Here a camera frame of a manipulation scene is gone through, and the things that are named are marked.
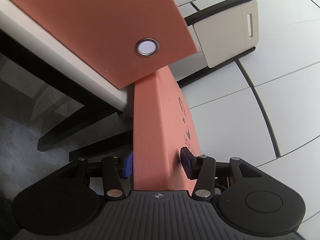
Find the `salmon shoebox lid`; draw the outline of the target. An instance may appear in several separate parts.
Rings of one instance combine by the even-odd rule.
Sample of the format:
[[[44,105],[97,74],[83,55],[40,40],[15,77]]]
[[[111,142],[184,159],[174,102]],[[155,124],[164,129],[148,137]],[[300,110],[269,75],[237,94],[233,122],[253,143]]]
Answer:
[[[180,163],[180,149],[200,155],[189,106],[169,67],[135,83],[133,111],[133,188],[192,192]]]

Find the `salmon shoebox base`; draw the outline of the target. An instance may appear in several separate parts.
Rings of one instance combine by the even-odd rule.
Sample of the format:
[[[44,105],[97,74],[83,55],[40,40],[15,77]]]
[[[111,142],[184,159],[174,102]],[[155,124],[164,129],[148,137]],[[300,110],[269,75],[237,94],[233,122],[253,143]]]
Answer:
[[[196,53],[174,0],[10,0],[117,89]]]

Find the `left beige chair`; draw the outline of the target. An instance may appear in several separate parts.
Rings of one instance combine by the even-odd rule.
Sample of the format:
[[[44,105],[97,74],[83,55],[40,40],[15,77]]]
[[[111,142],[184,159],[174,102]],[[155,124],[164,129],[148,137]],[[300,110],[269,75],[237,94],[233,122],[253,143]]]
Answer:
[[[11,0],[1,0],[1,54],[16,72],[15,88],[35,86],[36,79],[81,103],[83,107],[44,134],[38,151],[56,144],[114,113],[131,113],[131,89],[118,90],[89,67]]]

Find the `beige chair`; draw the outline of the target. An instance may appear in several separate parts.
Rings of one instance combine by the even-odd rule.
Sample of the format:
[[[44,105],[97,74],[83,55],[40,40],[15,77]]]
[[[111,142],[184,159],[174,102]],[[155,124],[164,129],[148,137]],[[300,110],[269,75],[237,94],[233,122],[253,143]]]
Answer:
[[[81,103],[83,107],[44,134],[38,151],[56,144],[114,113],[131,113],[131,89],[118,90],[89,67],[11,0],[1,0],[1,54],[16,72],[15,88],[35,86],[36,79]]]
[[[201,9],[185,0],[193,14],[184,18],[193,30],[207,66],[177,83],[185,87],[253,52],[259,42],[257,0],[225,0]]]

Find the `right beige chair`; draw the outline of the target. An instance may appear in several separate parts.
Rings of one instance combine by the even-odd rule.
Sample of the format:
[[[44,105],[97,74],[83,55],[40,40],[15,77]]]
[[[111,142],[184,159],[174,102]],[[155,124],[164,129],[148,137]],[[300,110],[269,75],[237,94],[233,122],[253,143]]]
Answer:
[[[253,52],[259,42],[257,0],[225,0],[201,9],[185,0],[193,14],[184,18],[193,30],[207,66],[177,83],[185,87]]]

